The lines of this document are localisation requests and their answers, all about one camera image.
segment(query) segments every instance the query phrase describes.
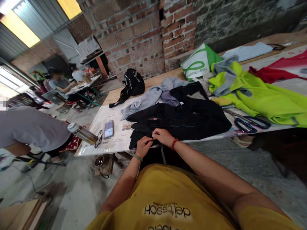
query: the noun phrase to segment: blue scissors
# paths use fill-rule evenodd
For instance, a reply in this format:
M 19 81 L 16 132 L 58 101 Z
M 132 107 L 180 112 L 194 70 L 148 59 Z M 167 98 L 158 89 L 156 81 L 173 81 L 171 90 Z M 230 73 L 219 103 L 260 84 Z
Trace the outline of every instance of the blue scissors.
M 257 129 L 255 129 L 254 127 L 252 127 L 251 125 L 255 125 L 259 128 L 262 128 L 262 129 L 268 129 L 271 127 L 271 124 L 269 122 L 266 122 L 265 120 L 262 120 L 260 118 L 256 118 L 256 117 L 251 117 L 251 116 L 242 116 L 240 114 L 237 114 L 235 112 L 232 112 L 228 109 L 224 109 L 227 113 L 233 115 L 233 116 L 236 116 L 236 117 L 240 117 L 240 118 L 236 118 L 234 120 L 234 123 L 235 125 L 241 129 L 242 131 L 244 132 L 247 132 L 247 133 L 256 133 L 257 132 Z

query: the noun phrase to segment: smartphone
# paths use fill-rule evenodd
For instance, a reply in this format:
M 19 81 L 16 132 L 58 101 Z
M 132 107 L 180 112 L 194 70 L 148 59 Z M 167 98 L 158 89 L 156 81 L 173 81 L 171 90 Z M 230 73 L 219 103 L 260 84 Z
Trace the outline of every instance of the smartphone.
M 114 121 L 108 121 L 105 123 L 105 131 L 103 139 L 108 139 L 114 135 Z

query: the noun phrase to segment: neon yellow jacket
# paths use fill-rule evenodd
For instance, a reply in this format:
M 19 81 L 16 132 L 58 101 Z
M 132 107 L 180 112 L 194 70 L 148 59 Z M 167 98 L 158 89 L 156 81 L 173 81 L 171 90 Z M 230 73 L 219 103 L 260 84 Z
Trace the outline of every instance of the neon yellow jacket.
M 214 63 L 211 66 L 212 72 L 217 75 L 209 79 L 210 92 L 219 92 L 250 116 L 264 116 L 277 124 L 307 127 L 307 97 L 264 83 L 259 77 L 242 71 L 236 61 L 229 63 L 226 71 L 217 71 L 220 70 L 218 65 Z

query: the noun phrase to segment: gray concrete floor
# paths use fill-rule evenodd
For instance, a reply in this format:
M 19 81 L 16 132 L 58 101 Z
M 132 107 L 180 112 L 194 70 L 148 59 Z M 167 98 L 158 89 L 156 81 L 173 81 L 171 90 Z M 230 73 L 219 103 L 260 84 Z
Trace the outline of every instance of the gray concrete floor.
M 109 86 L 116 87 L 118 80 L 111 81 Z M 104 85 L 101 91 L 107 92 Z M 102 104 L 105 96 L 99 100 Z M 54 115 L 58 119 L 68 119 L 68 122 L 89 126 L 99 107 L 83 110 L 80 114 L 69 110 L 67 114 Z M 272 162 L 268 152 L 240 149 L 228 139 L 198 142 L 190 144 L 194 149 L 224 165 L 246 181 L 269 196 L 302 228 L 307 227 L 307 189 L 294 175 L 285 179 Z M 44 214 L 44 220 L 51 221 L 52 230 L 84 229 L 98 213 L 103 202 L 110 194 L 116 181 L 124 171 L 114 165 L 113 174 L 109 179 L 94 177 L 95 157 L 74 157 L 64 153 L 66 167 L 49 166 L 43 171 L 43 165 L 37 165 L 28 174 L 35 188 L 38 189 L 51 181 L 42 190 L 48 190 L 53 195 L 53 201 Z M 22 162 L 13 166 L 23 168 Z M 14 202 L 25 201 L 34 193 L 30 178 L 10 167 L 0 172 L 0 208 Z

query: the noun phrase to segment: red bracelet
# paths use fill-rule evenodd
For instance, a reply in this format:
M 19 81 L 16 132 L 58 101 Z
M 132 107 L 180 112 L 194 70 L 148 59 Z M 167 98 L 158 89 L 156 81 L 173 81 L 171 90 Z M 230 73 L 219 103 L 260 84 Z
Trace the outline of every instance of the red bracelet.
M 178 141 L 178 138 L 176 138 L 176 139 L 173 141 L 173 143 L 172 143 L 172 147 L 171 147 L 172 151 L 174 151 L 174 145 L 175 145 L 176 141 Z

